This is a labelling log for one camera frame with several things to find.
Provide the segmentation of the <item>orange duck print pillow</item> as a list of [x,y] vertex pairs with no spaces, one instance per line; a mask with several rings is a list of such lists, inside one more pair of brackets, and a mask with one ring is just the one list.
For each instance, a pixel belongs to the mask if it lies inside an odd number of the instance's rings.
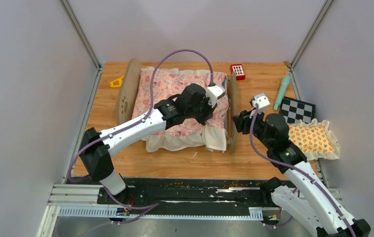
[[299,120],[289,124],[289,139],[303,152],[307,160],[336,160],[340,156],[337,138],[329,130],[330,122],[313,119],[310,123]]

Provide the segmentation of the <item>wooden striped pet bed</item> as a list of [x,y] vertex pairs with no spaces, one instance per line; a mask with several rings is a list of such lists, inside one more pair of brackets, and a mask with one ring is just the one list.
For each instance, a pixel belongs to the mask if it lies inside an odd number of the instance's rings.
[[[150,108],[150,92],[155,103],[181,93],[191,82],[206,86],[210,81],[209,70],[181,70],[178,68],[159,69],[150,89],[150,77],[153,67],[143,67],[138,59],[132,59],[124,75],[117,102],[117,124],[123,124],[147,112]],[[232,116],[238,111],[238,95],[235,74],[214,72],[214,82],[221,84],[226,94],[218,100],[213,117],[200,125],[194,119],[187,119],[183,124],[169,130],[149,135],[143,140],[150,153],[163,148],[179,151],[190,147],[205,146],[213,151],[234,153],[238,133]]]

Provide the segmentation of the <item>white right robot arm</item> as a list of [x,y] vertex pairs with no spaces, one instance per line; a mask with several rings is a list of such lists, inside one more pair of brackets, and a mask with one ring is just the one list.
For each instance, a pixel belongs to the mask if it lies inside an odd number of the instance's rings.
[[278,178],[263,184],[260,201],[276,204],[299,221],[314,237],[367,237],[371,227],[355,219],[314,173],[304,153],[289,139],[289,126],[279,114],[254,110],[233,116],[236,130],[250,136],[250,144],[262,158],[285,174],[303,195],[300,199]]

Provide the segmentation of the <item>pink unicorn drawstring bag blanket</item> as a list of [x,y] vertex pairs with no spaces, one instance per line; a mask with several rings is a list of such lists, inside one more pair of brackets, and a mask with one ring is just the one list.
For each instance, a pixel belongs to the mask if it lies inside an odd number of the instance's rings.
[[215,105],[211,105],[207,93],[212,82],[223,89],[225,79],[225,73],[209,70],[142,68],[132,118],[144,117],[153,106],[153,112],[160,111],[166,122],[163,131],[143,138],[146,150],[205,146],[211,151],[226,151],[228,96],[216,96]]

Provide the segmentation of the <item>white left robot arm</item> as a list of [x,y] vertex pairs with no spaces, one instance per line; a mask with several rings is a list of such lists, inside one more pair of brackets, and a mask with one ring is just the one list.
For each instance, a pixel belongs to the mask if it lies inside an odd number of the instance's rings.
[[129,198],[129,191],[115,170],[112,157],[146,136],[180,125],[186,119],[204,125],[213,116],[218,99],[224,95],[225,89],[221,85],[203,88],[192,83],[180,94],[159,101],[152,110],[119,126],[102,131],[86,130],[78,157],[91,180],[102,184],[115,203],[123,204]]

